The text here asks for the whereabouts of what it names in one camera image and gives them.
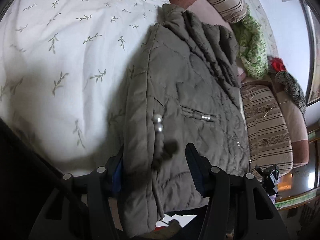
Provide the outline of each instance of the bed sheet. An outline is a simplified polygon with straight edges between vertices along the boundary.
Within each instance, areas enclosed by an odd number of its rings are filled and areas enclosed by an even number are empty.
[[[79,176],[123,143],[127,87],[169,0],[14,0],[0,22],[0,117]]]

